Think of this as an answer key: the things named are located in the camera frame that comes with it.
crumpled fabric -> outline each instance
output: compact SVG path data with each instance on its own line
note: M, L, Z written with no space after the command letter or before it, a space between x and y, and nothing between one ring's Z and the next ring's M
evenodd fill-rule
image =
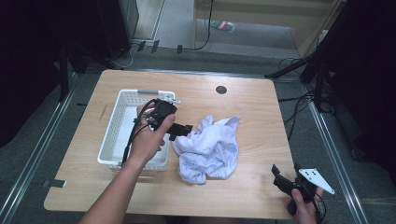
M239 117L213 123L213 116L204 118L197 130L178 136L172 142L179 156L178 173L182 180L204 184L206 176L227 179L235 170L238 145L235 131Z

light purple cloth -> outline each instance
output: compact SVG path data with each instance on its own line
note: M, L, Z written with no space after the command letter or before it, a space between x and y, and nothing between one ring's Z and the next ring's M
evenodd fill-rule
M206 175L227 179L235 170L238 145L235 131L239 117L213 123L211 115L203 119L198 130L188 136L178 136L172 142L179 155L178 173L192 184L204 184Z

tabletop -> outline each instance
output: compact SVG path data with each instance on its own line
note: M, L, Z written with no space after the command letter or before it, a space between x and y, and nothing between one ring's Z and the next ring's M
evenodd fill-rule
M226 93L219 94L216 87ZM170 147L166 171L141 175L128 213L199 216L291 218L283 203L288 195L274 184L275 164L288 179L295 176L274 83L269 79L177 73L106 70L100 76L44 202L48 210L87 211L115 175L97 161L110 116L122 89L173 91L179 124L197 128L207 115L214 120L239 116L238 163L227 180L203 185L181 180L178 156Z

white plastic basket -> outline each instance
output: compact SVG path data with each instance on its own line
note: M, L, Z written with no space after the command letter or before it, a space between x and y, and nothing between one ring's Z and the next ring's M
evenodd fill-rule
M138 106L151 99L176 99L171 91L121 90L107 126L97 160L111 169L120 169L122 156L137 117ZM163 138L165 145L152 158L144 170L166 170L169 151L169 134Z

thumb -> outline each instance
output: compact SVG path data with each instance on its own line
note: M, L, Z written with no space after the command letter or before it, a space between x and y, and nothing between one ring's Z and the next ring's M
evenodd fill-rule
M291 191L291 195L293 196L293 200L296 202L297 207L304 206L305 202L303 199L303 195L298 189L293 189Z
M157 132L161 135L166 134L166 132L172 127L172 124L175 122L176 116L174 114L168 115L161 124L160 128L157 129Z

